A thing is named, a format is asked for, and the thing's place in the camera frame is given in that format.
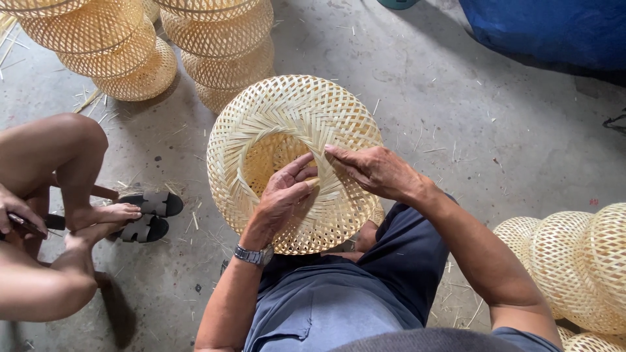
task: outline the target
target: blue shirt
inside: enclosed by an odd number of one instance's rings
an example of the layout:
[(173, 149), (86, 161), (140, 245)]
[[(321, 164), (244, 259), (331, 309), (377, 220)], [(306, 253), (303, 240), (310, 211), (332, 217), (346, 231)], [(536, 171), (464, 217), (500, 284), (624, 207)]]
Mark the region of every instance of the blue shirt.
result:
[[(422, 328), (374, 276), (352, 264), (302, 267), (259, 294), (244, 351), (329, 351), (357, 339)], [(526, 352), (560, 352), (512, 328), (493, 331)]]

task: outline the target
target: wristwatch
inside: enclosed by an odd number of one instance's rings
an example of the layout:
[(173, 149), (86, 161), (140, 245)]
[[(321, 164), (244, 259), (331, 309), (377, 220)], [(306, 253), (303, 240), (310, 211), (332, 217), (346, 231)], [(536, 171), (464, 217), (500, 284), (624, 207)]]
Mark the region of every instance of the wristwatch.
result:
[(274, 245), (268, 244), (265, 248), (258, 251), (248, 251), (239, 244), (235, 248), (235, 257), (244, 262), (256, 264), (258, 266), (266, 266), (272, 260), (274, 255)]

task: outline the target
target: blue tarp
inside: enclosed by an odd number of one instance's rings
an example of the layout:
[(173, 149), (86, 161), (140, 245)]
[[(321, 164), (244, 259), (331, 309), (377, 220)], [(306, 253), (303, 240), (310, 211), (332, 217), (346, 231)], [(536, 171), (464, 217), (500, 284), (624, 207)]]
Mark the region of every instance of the blue tarp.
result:
[(626, 70), (626, 0), (459, 0), (476, 39), (508, 53)]

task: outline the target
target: hand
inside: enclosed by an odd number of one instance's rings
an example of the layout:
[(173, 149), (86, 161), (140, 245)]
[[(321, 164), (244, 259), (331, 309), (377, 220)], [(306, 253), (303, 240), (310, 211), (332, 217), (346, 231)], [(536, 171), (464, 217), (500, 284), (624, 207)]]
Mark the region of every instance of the hand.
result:
[(327, 144), (326, 152), (366, 191), (409, 204), (410, 200), (437, 189), (428, 177), (385, 147), (353, 152)]
[(243, 248), (259, 251), (272, 242), (293, 215), (295, 206), (313, 191), (319, 179), (304, 181), (317, 176), (317, 167), (306, 167), (311, 161), (313, 153), (307, 153), (270, 177), (242, 235)]
[(11, 191), (0, 184), (0, 231), (5, 235), (8, 235), (13, 228), (7, 212), (15, 213), (22, 219), (29, 220), (45, 234), (48, 233), (43, 219), (35, 214), (23, 200), (17, 198)]

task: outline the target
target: metal watch band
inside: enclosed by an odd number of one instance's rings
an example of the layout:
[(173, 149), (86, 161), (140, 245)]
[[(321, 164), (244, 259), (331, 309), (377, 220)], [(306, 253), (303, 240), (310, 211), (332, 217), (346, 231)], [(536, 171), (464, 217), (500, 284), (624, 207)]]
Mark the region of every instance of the metal watch band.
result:
[(248, 251), (247, 249), (241, 247), (240, 245), (237, 244), (237, 247), (235, 248), (235, 257), (237, 257), (237, 259), (240, 259), (244, 262), (249, 262), (252, 264), (261, 264), (261, 252), (256, 252), (256, 251)]

